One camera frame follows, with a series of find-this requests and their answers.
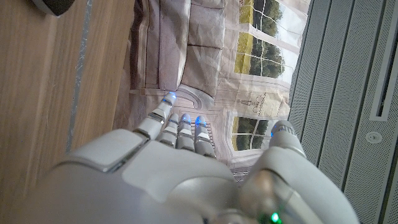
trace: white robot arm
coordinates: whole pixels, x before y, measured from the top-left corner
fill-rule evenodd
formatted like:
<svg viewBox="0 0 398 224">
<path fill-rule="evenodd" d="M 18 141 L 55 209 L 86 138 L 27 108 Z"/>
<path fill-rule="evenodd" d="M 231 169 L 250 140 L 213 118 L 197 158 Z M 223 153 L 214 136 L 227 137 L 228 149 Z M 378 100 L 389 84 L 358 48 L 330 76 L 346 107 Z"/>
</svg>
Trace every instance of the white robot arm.
<svg viewBox="0 0 398 224">
<path fill-rule="evenodd" d="M 205 119 L 192 136 L 188 114 L 169 116 L 174 102 L 169 93 L 134 132 L 112 131 L 68 155 L 14 223 L 359 223 L 288 121 L 273 127 L 239 188 L 215 158 Z"/>
</svg>

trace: robotic finger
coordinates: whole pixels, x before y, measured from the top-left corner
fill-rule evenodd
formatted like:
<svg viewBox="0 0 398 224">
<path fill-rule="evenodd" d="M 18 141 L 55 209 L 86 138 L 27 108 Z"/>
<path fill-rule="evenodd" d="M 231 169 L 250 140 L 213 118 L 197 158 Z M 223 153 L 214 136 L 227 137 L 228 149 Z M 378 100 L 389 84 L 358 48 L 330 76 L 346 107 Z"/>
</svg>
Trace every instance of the robotic finger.
<svg viewBox="0 0 398 224">
<path fill-rule="evenodd" d="M 143 134 L 150 140 L 155 140 L 170 115 L 175 103 L 175 94 L 170 92 L 163 97 L 163 100 L 136 128 L 136 132 Z"/>
</svg>

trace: gray panel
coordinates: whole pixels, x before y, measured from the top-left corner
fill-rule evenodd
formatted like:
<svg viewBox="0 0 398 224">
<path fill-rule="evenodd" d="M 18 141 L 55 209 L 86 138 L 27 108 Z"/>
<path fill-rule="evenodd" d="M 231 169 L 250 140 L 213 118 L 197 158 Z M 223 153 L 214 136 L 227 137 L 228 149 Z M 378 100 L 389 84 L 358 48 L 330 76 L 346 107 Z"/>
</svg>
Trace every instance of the gray panel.
<svg viewBox="0 0 398 224">
<path fill-rule="evenodd" d="M 394 179 L 392 180 L 390 197 L 387 203 L 386 214 L 384 215 L 383 223 L 398 223 L 398 167 L 395 169 Z"/>
<path fill-rule="evenodd" d="M 319 169 L 342 188 L 374 51 L 381 0 L 356 0 L 331 105 Z"/>
<path fill-rule="evenodd" d="M 289 106 L 290 107 L 292 106 L 293 95 L 294 95 L 294 91 L 295 91 L 295 88 L 296 88 L 297 75 L 299 74 L 299 68 L 300 68 L 302 54 L 303 54 L 303 49 L 304 49 L 304 45 L 305 45 L 305 39 L 307 38 L 308 25 L 310 23 L 312 6 L 313 6 L 313 1 L 311 1 L 310 6 L 308 7 L 308 14 L 307 14 L 308 15 L 308 19 L 307 19 L 307 22 L 305 24 L 305 28 L 304 28 L 304 31 L 303 31 L 303 37 L 302 37 L 303 41 L 302 41 L 301 47 L 300 47 L 300 55 L 298 56 L 297 63 L 296 63 L 296 68 L 294 69 L 293 75 L 292 75 L 292 82 L 291 82 L 290 91 L 289 91 Z"/>
<path fill-rule="evenodd" d="M 391 43 L 386 45 L 386 42 L 394 4 L 395 0 L 386 2 L 344 190 L 363 223 L 378 223 L 379 221 L 398 134 L 396 130 L 398 121 L 397 89 L 395 89 L 392 99 L 388 120 L 371 121 L 369 119 L 383 55 L 385 51 L 391 52 Z M 366 134 L 373 131 L 382 135 L 380 143 L 371 144 L 366 140 Z"/>
<path fill-rule="evenodd" d="M 301 138 L 305 115 L 310 101 L 311 86 L 317 70 L 320 49 L 325 31 L 330 1 L 314 1 L 305 39 L 302 60 L 298 70 L 297 82 L 292 99 L 289 121 L 292 123 L 298 138 Z"/>
<path fill-rule="evenodd" d="M 328 24 L 302 137 L 302 146 L 307 159 L 316 166 L 322 148 L 353 4 L 353 1 L 338 0 L 333 1 L 330 6 Z"/>
</svg>

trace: wooden table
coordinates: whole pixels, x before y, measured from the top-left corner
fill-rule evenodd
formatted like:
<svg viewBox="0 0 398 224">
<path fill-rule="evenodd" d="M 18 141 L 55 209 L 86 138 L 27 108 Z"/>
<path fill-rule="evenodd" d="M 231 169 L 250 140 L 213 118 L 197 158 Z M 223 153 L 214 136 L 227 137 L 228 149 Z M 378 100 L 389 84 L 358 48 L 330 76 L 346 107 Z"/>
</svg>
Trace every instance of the wooden table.
<svg viewBox="0 0 398 224">
<path fill-rule="evenodd" d="M 76 0 L 56 18 L 29 0 L 2 2 L 0 223 L 67 149 L 112 129 L 133 8 Z"/>
</svg>

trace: green led light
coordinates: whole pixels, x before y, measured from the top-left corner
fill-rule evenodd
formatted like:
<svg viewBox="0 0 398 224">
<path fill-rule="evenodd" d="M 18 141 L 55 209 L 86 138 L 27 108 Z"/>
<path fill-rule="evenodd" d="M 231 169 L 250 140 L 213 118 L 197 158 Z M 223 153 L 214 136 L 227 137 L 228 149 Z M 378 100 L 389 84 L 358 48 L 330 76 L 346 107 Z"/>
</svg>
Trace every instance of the green led light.
<svg viewBox="0 0 398 224">
<path fill-rule="evenodd" d="M 272 222 L 272 223 L 277 223 L 277 224 L 282 224 L 282 220 L 279 218 L 278 213 L 274 212 L 274 213 L 271 215 L 271 222 Z"/>
<path fill-rule="evenodd" d="M 273 222 L 277 222 L 277 221 L 279 220 L 278 213 L 272 214 L 272 215 L 271 215 L 271 220 L 272 220 Z"/>
<path fill-rule="evenodd" d="M 260 224 L 282 224 L 282 220 L 280 219 L 277 212 L 274 212 L 271 216 L 263 213 L 257 218 L 257 221 Z"/>
</svg>

